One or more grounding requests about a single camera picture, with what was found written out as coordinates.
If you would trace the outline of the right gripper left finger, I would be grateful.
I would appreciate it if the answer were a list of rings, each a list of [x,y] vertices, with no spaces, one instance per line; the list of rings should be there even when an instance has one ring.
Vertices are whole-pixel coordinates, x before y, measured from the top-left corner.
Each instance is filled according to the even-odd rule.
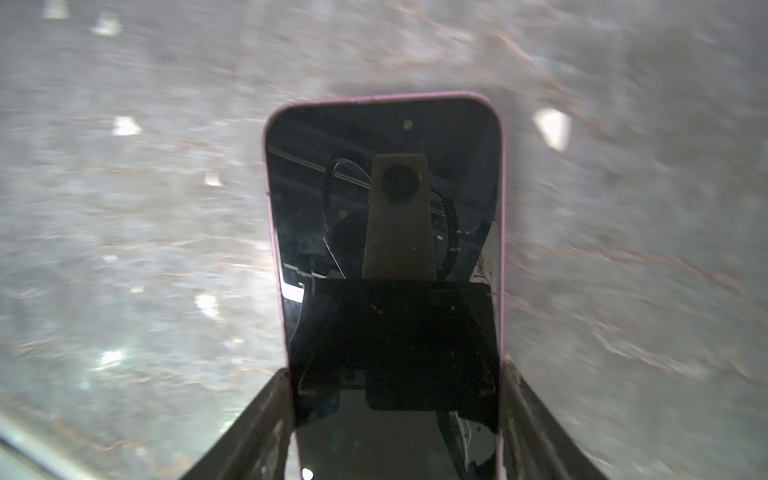
[[[288,370],[278,370],[183,480],[280,480],[295,429]]]

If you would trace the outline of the black phone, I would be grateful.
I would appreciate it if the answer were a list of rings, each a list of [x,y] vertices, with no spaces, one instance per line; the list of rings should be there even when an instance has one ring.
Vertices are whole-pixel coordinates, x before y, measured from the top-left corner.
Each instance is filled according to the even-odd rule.
[[[267,120],[303,478],[497,477],[504,153],[496,111],[468,91]]]

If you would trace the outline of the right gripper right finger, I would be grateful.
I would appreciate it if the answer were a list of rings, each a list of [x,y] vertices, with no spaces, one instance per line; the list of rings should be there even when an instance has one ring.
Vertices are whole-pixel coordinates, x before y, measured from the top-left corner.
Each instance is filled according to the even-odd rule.
[[[508,479],[606,480],[509,357],[502,368],[501,432]]]

